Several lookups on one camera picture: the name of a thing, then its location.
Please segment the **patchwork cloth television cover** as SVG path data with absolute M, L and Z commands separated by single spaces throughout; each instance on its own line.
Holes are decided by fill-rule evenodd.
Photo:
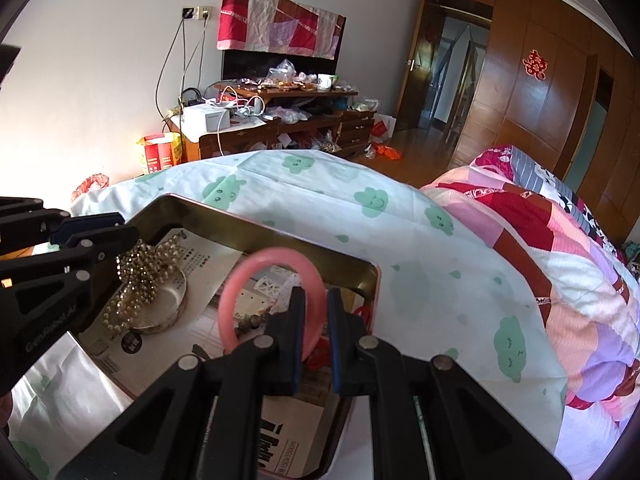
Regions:
M 217 49 L 335 58 L 346 18 L 292 0 L 221 0 Z

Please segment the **red white paper bag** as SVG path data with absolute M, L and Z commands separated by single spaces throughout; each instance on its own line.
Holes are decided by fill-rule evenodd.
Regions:
M 395 130 L 396 118 L 390 115 L 375 114 L 373 119 L 371 136 L 381 141 L 390 139 Z

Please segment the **white cloud print bedsheet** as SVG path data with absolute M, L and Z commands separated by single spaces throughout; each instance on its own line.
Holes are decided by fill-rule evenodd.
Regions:
M 132 218 L 166 194 L 374 263 L 374 332 L 408 356 L 449 354 L 546 448 L 555 447 L 566 375 L 533 292 L 439 203 L 327 154 L 259 151 L 120 182 L 79 197 L 70 210 Z M 15 387 L 10 442 L 38 478 L 50 479 L 131 399 L 79 339 L 65 336 Z

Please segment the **red double happiness decal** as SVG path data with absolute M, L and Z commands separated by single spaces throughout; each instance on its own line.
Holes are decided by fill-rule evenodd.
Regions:
M 522 59 L 522 64 L 527 76 L 533 77 L 539 81 L 544 81 L 546 79 L 548 62 L 536 49 L 532 49 L 528 52 L 528 55 Z

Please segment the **wooden bedroom door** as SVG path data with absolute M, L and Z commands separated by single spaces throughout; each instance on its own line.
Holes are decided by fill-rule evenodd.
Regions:
M 446 13 L 437 0 L 420 0 L 396 106 L 397 131 L 419 125 L 434 75 L 435 58 L 445 20 Z

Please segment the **orange item on floor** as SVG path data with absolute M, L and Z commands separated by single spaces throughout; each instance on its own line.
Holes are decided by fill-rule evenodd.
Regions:
M 389 160 L 401 160 L 402 154 L 400 151 L 397 151 L 396 148 L 393 148 L 390 145 L 385 145 L 381 143 L 372 143 L 371 148 L 374 149 L 375 154 L 378 156 L 385 157 Z

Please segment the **white box appliance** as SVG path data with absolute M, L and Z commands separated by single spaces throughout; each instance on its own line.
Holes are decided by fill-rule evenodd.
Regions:
M 216 133 L 228 129 L 230 124 L 229 111 L 221 106 L 209 103 L 188 106 L 183 110 L 181 131 L 191 138 L 199 138 L 203 134 Z

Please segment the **wooden television cabinet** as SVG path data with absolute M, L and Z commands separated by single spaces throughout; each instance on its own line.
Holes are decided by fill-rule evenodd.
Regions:
M 166 129 L 181 136 L 185 162 L 274 148 L 315 148 L 349 157 L 367 147 L 378 110 L 378 102 L 345 88 L 268 87 L 246 80 L 219 81 L 210 88 L 214 95 L 202 103 L 226 108 L 228 129 L 186 136 L 180 124 L 184 108 L 165 120 Z

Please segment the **pink patchwork quilt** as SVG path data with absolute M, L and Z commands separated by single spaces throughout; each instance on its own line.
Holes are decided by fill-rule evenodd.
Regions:
M 422 186 L 523 275 L 567 383 L 556 458 L 588 479 L 639 404 L 639 284 L 588 206 L 513 145 Z

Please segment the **black television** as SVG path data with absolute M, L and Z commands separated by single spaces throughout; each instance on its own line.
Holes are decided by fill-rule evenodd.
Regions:
M 222 76 L 224 79 L 240 79 L 242 77 L 263 77 L 269 70 L 284 61 L 291 62 L 294 70 L 305 74 L 333 74 L 337 68 L 337 60 L 344 35 L 344 28 L 338 43 L 335 58 L 310 58 L 309 56 L 288 55 L 269 52 L 252 52 L 241 50 L 225 50 L 222 52 Z

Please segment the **wall power socket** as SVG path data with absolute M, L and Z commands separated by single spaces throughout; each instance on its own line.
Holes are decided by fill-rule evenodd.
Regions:
M 212 6 L 186 6 L 181 11 L 181 18 L 186 21 L 206 21 L 212 16 L 212 13 Z

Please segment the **pink metal tin box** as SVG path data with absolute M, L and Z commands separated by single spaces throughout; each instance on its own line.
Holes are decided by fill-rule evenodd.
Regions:
M 143 243 L 172 259 L 171 266 L 158 268 L 157 287 L 178 270 L 175 249 L 160 242 L 171 229 L 183 228 L 244 255 L 228 275 L 218 300 L 218 330 L 224 354 L 244 340 L 263 334 L 270 315 L 288 310 L 296 287 L 303 289 L 306 299 L 305 358 L 312 344 L 328 336 L 326 314 L 320 304 L 330 289 L 337 289 L 347 312 L 368 304 L 373 313 L 378 302 L 380 271 L 373 263 L 316 245 L 265 222 L 246 220 L 177 195 L 164 195 L 140 209 L 131 223 Z M 117 279 L 116 288 L 125 286 L 120 306 L 126 320 L 132 320 L 146 306 L 134 296 L 134 285 L 142 280 L 134 270 L 136 262 L 136 256 L 126 257 L 125 273 Z M 331 468 L 352 408 L 349 401 L 337 397 L 343 411 L 330 431 L 331 448 L 323 455 L 323 474 L 303 479 L 322 478 Z

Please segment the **wooden wardrobe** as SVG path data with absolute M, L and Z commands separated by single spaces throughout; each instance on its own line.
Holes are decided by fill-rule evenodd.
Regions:
M 488 47 L 454 150 L 466 165 L 512 144 L 564 177 L 611 81 L 603 130 L 578 196 L 623 243 L 639 223 L 639 65 L 595 22 L 561 0 L 468 0 L 492 12 Z

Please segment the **printed paper leaflet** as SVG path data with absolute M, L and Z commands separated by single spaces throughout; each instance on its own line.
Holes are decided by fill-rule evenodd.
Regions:
M 180 356 L 201 360 L 224 355 L 218 330 L 218 300 L 230 272 L 244 260 L 235 249 L 183 228 L 160 240 L 175 249 L 176 266 L 186 274 L 186 307 L 177 322 L 157 334 L 142 334 L 126 320 L 119 284 L 98 318 L 79 335 L 81 347 L 130 398 L 141 396 Z M 282 479 L 320 477 L 330 431 L 342 414 L 331 385 L 330 367 L 304 364 L 302 384 L 292 398 L 268 398 L 262 404 L 258 466 Z

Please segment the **thin silver wire bangle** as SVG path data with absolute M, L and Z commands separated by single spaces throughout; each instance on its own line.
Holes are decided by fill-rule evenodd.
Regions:
M 188 280 L 181 270 L 175 270 L 157 287 L 155 298 L 144 306 L 132 328 L 142 334 L 157 334 L 178 321 L 186 307 Z

